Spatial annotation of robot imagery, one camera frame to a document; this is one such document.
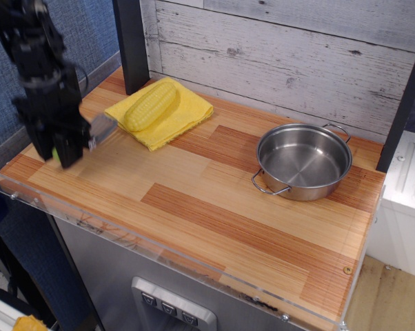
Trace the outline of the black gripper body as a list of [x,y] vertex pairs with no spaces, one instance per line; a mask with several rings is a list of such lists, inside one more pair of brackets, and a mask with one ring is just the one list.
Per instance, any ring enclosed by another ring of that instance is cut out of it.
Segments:
[[42,77],[21,77],[24,97],[12,100],[22,122],[37,130],[49,127],[90,135],[90,124],[81,116],[81,89],[76,68],[64,67]]

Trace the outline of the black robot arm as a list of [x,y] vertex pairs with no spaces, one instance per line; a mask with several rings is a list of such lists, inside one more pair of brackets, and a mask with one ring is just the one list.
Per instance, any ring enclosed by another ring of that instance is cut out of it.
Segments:
[[69,168],[83,156],[91,125],[81,116],[76,68],[63,58],[63,37],[44,1],[0,1],[0,42],[18,72],[13,99],[39,156]]

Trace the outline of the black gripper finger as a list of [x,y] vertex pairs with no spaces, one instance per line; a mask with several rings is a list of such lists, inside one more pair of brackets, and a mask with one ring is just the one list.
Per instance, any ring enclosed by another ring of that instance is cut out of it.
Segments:
[[54,147],[51,126],[40,121],[36,123],[28,122],[26,123],[26,130],[39,156],[44,161],[51,159]]
[[88,147],[88,132],[56,132],[53,136],[62,168],[69,168],[83,156],[83,149]]

